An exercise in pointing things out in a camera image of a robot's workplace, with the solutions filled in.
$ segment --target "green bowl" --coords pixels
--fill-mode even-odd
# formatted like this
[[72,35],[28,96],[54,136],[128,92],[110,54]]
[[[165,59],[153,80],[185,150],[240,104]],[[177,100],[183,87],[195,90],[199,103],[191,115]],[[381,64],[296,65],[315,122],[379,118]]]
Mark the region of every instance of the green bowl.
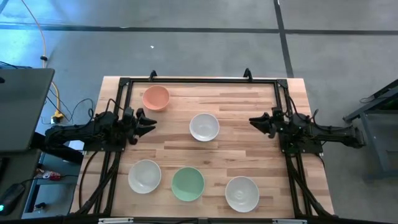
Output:
[[204,190],[205,179],[199,170],[183,167],[174,174],[172,191],[178,199],[191,202],[200,197]]

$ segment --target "bowl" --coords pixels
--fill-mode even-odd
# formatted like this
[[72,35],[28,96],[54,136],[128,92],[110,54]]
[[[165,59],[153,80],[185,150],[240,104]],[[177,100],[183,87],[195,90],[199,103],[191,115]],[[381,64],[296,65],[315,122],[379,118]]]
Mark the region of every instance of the bowl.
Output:
[[128,181],[133,191],[147,194],[156,189],[161,178],[162,173],[156,162],[144,159],[130,168]]
[[184,202],[199,198],[205,190],[205,179],[198,169],[183,167],[179,169],[172,180],[173,194]]
[[144,106],[153,111],[162,111],[170,101],[169,91],[159,85],[149,87],[142,96]]
[[189,124],[191,135],[198,141],[213,140],[220,130],[220,124],[215,116],[202,113],[192,118]]
[[257,207],[260,193],[256,183],[248,177],[235,177],[225,188],[228,205],[237,212],[250,212]]

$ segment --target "black metal frame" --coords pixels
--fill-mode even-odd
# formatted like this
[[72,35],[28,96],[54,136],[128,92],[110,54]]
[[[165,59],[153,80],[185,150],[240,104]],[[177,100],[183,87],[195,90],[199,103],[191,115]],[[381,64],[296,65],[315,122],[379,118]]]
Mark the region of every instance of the black metal frame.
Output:
[[[281,100],[281,95],[280,95],[280,89],[283,90],[284,98],[285,98],[285,104],[287,107],[287,114],[289,116],[292,115],[292,107],[290,105],[289,101],[289,87],[287,84],[286,79],[253,79],[250,70],[247,68],[244,72],[243,78],[162,78],[158,77],[155,71],[152,71],[150,74],[149,78],[142,77],[142,78],[130,78],[130,77],[122,77],[119,79],[119,85],[118,85],[118,93],[116,95],[116,103],[121,104],[121,95],[125,87],[127,87],[127,95],[126,95],[126,100],[124,102],[124,108],[129,107],[130,105],[130,99],[131,99],[131,94],[132,94],[132,88],[133,84],[135,82],[138,83],[262,83],[262,84],[270,84],[273,85],[274,87],[274,92],[275,92],[275,100],[276,104],[279,108],[282,108],[282,100]],[[114,113],[118,113],[118,108],[115,107]],[[297,189],[295,186],[296,179],[295,179],[295,172],[298,174],[300,184],[302,184],[305,188],[307,188],[307,184],[305,181],[305,174],[304,174],[304,167],[303,167],[303,162],[302,162],[302,157],[300,153],[297,153],[296,155],[291,155],[287,153],[287,147],[283,140],[279,138],[280,145],[281,145],[281,151],[284,153],[285,160],[287,163],[287,173],[288,173],[288,178],[289,178],[289,185],[290,185],[290,193],[292,196],[292,203],[293,203],[293,210],[294,210],[294,215],[295,217],[302,216],[303,213],[300,210],[299,207],[299,198],[297,195]],[[104,157],[104,162],[101,170],[101,178],[100,182],[104,180],[104,177],[108,171],[108,164],[109,164],[109,158],[111,156],[111,152],[106,152],[105,157]],[[292,158],[295,157],[297,161],[297,170],[295,170],[293,163],[292,163]],[[119,161],[121,158],[121,152],[115,152],[115,160],[114,163],[116,162],[118,167],[119,167]],[[111,214],[111,209],[112,209],[112,204],[113,204],[113,197],[114,197],[114,191],[116,187],[116,178],[117,178],[117,172],[112,176],[111,183],[109,186],[109,193],[108,193],[108,199],[106,202],[106,207],[105,210],[102,214],[109,215]],[[303,195],[304,199],[304,204],[305,204],[305,214],[306,215],[312,215],[312,209],[311,209],[311,203],[308,195],[304,194]],[[95,209],[94,213],[99,213],[100,214],[100,205],[102,201],[102,194],[98,197],[96,203],[95,203]],[[214,221],[218,221],[220,223],[225,221],[233,221],[235,219],[214,219]],[[252,222],[253,220],[257,221],[269,221],[269,219],[237,219],[239,222]]]

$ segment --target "concrete floor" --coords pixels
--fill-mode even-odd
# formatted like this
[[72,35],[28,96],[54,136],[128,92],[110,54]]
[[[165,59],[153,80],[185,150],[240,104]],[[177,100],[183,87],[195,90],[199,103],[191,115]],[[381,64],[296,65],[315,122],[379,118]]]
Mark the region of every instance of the concrete floor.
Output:
[[[43,24],[277,28],[272,0],[26,3]],[[398,29],[393,0],[280,0],[280,7],[287,29]],[[0,23],[10,22],[32,22],[19,0],[10,0],[0,14]],[[149,75],[155,69],[158,75],[240,77],[249,67],[256,77],[286,77],[279,34],[46,31],[45,37],[49,67],[56,70],[54,81],[69,108],[83,98],[96,101],[104,75]],[[287,35],[287,43],[294,75],[304,78],[321,124],[344,125],[341,118],[361,106],[360,98],[398,77],[396,35]],[[38,31],[2,30],[0,46],[1,61],[40,67]],[[76,123],[87,121],[88,108],[77,109]],[[45,123],[53,112],[47,103]],[[48,127],[39,123],[37,129]],[[398,181],[363,181],[363,175],[375,172],[368,148],[327,143],[324,150],[337,215],[398,222]],[[69,205],[40,215],[67,213]]]

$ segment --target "yellow cable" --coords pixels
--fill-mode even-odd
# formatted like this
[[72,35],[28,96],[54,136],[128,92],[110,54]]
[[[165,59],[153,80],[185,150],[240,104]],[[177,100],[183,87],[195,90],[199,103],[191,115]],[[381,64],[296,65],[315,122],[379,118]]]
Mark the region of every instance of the yellow cable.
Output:
[[[37,22],[36,17],[33,16],[32,11],[29,9],[29,7],[28,7],[27,4],[25,3],[25,1],[24,1],[24,0],[21,0],[21,1],[22,1],[22,3],[24,3],[26,9],[29,11],[30,15],[32,16],[33,20],[35,21],[35,23],[36,23],[36,25],[37,25],[37,28],[39,28],[39,31],[40,31],[40,34],[42,35],[42,40],[43,40],[43,53],[44,53],[43,56],[44,56],[44,57],[47,57],[47,48],[46,48],[46,45],[45,45],[45,38],[44,38],[43,30],[42,30],[42,28],[40,27],[39,22]],[[42,60],[42,67],[43,67],[43,68],[46,68],[46,65],[47,65],[47,64],[46,64],[46,61],[45,61],[45,60]],[[54,87],[54,89],[55,89],[55,94],[56,94],[56,96],[57,96],[57,110],[55,110],[54,116],[56,116],[56,117],[62,117],[63,115],[62,115],[61,112],[59,111],[59,109],[60,109],[60,98],[59,98],[58,88],[57,88],[57,86],[56,86],[56,84],[55,84],[54,82],[51,82],[51,84],[52,84],[52,86]]]

